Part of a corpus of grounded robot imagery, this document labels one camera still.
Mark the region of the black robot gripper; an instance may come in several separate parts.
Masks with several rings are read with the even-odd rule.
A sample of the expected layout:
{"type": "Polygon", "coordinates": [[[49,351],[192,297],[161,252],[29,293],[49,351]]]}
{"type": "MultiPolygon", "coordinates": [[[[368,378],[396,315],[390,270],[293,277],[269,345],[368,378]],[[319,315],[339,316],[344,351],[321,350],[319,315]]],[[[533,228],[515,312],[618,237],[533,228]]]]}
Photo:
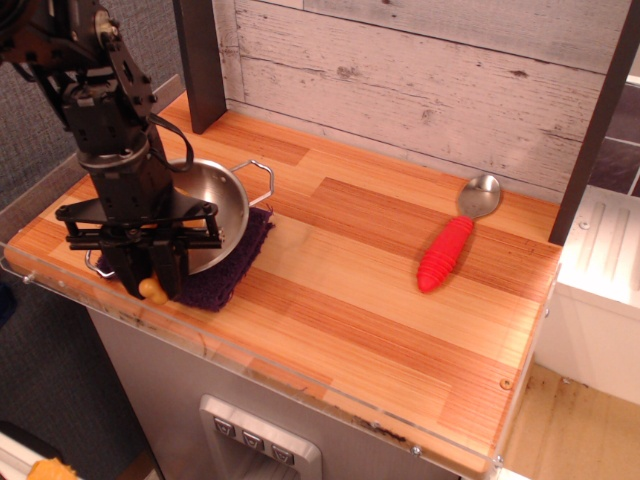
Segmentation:
{"type": "Polygon", "coordinates": [[[169,299],[182,292],[188,274],[187,249],[222,246],[216,223],[218,207],[179,193],[173,176],[195,165],[194,152],[169,161],[157,149],[92,155],[79,153],[89,173],[95,199],[58,208],[74,249],[97,247],[127,292],[143,299],[140,283],[150,277],[150,258],[169,299]],[[149,246],[146,249],[136,246],[149,246]]]}

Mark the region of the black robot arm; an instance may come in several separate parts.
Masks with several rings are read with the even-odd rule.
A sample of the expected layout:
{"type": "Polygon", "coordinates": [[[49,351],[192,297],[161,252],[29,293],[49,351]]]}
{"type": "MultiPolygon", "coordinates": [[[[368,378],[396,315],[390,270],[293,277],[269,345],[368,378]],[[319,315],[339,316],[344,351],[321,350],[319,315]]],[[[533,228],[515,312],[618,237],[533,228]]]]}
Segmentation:
{"type": "Polygon", "coordinates": [[[179,296],[189,252],[222,245],[218,208],[176,190],[194,155],[166,157],[168,122],[118,23],[96,1],[5,1],[1,59],[40,87],[96,190],[57,210],[69,246],[100,251],[132,296],[179,296]]]}

